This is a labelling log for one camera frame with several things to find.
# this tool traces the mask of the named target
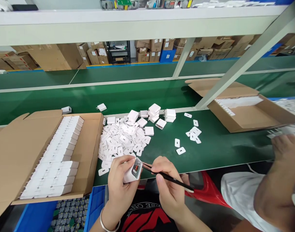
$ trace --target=shelf support post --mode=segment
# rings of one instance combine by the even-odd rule
[[[295,1],[263,32],[259,39],[225,73],[213,88],[195,106],[196,110],[206,109],[220,93],[248,70],[269,49],[280,41],[295,24]]]
[[[172,76],[173,80],[176,80],[176,79],[179,78],[180,72],[181,72],[181,70],[183,68],[183,65],[185,63],[185,60],[186,60],[186,58],[187,58],[187,56],[188,56],[188,54],[190,52],[190,49],[193,46],[194,41],[195,41],[195,38],[187,38],[184,49],[183,49],[182,54],[181,54],[181,57],[179,59],[179,62],[177,63],[176,69],[174,70],[174,73],[173,73],[173,76]]]

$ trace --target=metal shelf frame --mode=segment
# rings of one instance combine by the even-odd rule
[[[289,6],[266,7],[0,13],[0,46],[187,38],[169,80],[181,79],[179,74],[196,37],[261,34],[197,105],[176,109],[177,112],[207,109],[211,101],[288,33],[295,33],[295,1]]]

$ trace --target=blue box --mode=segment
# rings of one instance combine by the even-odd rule
[[[176,54],[176,49],[174,50],[161,50],[159,62],[172,62],[174,55]]]
[[[104,207],[105,186],[93,187],[87,209],[84,232],[96,222]],[[47,232],[53,219],[57,201],[27,204],[14,232]]]

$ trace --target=person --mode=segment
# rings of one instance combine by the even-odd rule
[[[223,175],[226,203],[264,232],[295,232],[295,135],[272,139],[275,161],[267,175],[235,172]]]
[[[134,162],[130,155],[113,160],[108,176],[109,200],[90,231],[211,232],[185,205],[184,188],[162,175],[156,175],[159,194],[137,190],[139,180],[123,184],[124,173]],[[151,170],[182,181],[166,157],[157,157]]]

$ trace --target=white sleeve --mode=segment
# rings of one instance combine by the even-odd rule
[[[263,232],[281,232],[263,220],[254,209],[254,196],[263,174],[233,172],[223,175],[221,191],[226,203]]]

